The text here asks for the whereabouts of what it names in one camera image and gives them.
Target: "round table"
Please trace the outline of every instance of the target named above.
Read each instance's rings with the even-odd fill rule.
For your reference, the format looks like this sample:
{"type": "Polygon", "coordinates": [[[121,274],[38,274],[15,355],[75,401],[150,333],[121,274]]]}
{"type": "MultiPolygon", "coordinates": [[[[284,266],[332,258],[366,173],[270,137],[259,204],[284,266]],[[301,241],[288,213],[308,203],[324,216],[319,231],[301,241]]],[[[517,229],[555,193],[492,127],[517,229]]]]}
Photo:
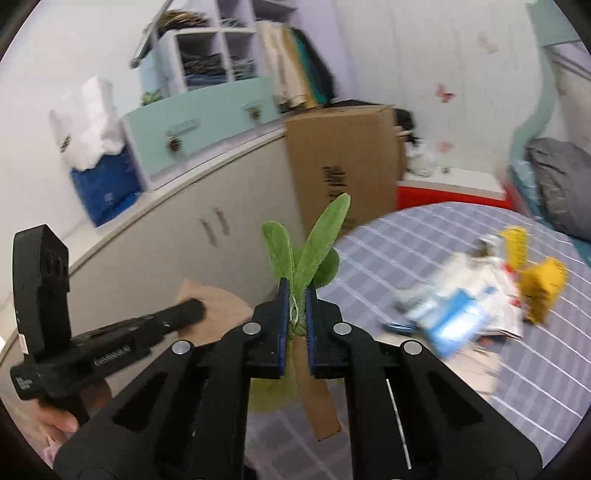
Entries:
{"type": "MultiPolygon", "coordinates": [[[[524,226],[528,259],[556,257],[567,285],[546,326],[524,326],[523,340],[499,349],[501,370],[490,402],[534,442],[544,464],[560,450],[591,404],[591,270],[569,238],[518,213],[466,203],[439,203],[386,215],[355,229],[336,245],[337,278],[318,297],[339,305],[343,318],[374,337],[383,321],[403,323],[393,291],[426,281],[452,252],[508,225],[524,226]]],[[[331,387],[344,433],[314,440],[299,403],[264,417],[250,416],[247,454],[261,479],[351,478],[345,395],[331,387]]]]}

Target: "gray bag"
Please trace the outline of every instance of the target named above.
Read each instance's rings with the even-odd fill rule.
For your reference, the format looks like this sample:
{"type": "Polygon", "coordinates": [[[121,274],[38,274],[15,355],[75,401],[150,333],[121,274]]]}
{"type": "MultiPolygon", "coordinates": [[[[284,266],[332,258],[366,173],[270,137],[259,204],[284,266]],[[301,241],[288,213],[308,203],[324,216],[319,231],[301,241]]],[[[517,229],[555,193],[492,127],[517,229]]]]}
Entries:
{"type": "Polygon", "coordinates": [[[559,232],[591,242],[591,155],[569,142],[536,138],[528,156],[548,220],[559,232]]]}

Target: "white label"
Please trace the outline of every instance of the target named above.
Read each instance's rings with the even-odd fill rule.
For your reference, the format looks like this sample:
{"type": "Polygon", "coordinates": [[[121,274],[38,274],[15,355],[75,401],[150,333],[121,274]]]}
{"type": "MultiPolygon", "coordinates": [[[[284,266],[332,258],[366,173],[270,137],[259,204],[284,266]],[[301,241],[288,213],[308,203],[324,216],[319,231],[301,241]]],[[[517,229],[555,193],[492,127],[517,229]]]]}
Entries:
{"type": "Polygon", "coordinates": [[[22,333],[18,334],[18,341],[21,344],[21,350],[25,355],[29,354],[29,348],[27,347],[27,339],[22,333]]]}

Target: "white wall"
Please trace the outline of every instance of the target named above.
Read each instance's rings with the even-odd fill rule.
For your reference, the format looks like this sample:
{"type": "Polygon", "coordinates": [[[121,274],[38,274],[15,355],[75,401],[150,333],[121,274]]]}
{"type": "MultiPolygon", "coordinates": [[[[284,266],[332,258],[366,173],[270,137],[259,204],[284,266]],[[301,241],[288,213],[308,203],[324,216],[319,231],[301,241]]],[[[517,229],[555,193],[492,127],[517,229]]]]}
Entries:
{"type": "Polygon", "coordinates": [[[47,113],[92,76],[115,85],[120,114],[139,106],[128,65],[163,0],[41,0],[0,63],[0,304],[11,289],[12,237],[47,223],[64,236],[85,213],[47,113]]]}
{"type": "MultiPolygon", "coordinates": [[[[525,0],[337,0],[358,96],[414,112],[418,134],[454,148],[439,164],[494,172],[541,89],[525,0]],[[457,96],[435,95],[444,84],[457,96]]],[[[545,134],[567,140],[559,105],[545,134]]]]}

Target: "blue package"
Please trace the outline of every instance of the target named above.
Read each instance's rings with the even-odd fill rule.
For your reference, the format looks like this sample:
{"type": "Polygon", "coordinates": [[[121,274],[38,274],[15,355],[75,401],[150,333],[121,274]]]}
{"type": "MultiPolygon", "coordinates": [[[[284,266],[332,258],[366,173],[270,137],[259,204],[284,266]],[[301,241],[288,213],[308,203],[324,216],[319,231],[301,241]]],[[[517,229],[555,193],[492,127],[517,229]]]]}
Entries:
{"type": "Polygon", "coordinates": [[[432,325],[423,324],[425,336],[440,357],[461,349],[490,322],[490,315],[479,301],[495,291],[487,287],[480,298],[474,299],[460,288],[437,309],[438,319],[432,325]]]}
{"type": "Polygon", "coordinates": [[[127,210],[142,192],[127,146],[119,155],[103,155],[94,168],[84,171],[73,168],[70,177],[95,226],[127,210]]]}

